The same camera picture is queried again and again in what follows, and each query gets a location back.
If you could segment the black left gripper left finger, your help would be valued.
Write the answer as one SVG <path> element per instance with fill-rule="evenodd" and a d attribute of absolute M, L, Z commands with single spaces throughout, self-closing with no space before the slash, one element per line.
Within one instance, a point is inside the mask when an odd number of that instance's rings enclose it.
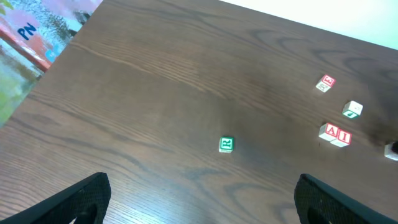
<path fill-rule="evenodd" d="M 110 198 L 108 175 L 97 172 L 1 224 L 102 224 Z"/>

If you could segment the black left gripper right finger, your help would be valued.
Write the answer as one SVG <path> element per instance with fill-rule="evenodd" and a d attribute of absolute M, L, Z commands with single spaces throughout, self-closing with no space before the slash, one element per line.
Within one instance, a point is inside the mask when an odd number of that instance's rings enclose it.
<path fill-rule="evenodd" d="M 294 202 L 304 224 L 397 224 L 309 174 L 300 175 Z"/>

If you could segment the red letter I block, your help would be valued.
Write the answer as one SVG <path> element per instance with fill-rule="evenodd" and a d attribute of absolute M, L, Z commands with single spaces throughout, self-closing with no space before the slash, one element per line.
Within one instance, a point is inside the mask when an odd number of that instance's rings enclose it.
<path fill-rule="evenodd" d="M 331 144 L 338 146 L 338 147 L 345 147 L 351 144 L 352 134 L 340 129 L 338 131 L 336 139 L 330 141 Z"/>

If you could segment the red letter A block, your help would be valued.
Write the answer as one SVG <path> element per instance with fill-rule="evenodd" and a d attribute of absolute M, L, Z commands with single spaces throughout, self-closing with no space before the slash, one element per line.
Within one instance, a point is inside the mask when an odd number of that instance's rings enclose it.
<path fill-rule="evenodd" d="M 318 137 L 330 142 L 338 137 L 339 130 L 338 126 L 331 123 L 325 123 L 320 127 Z"/>

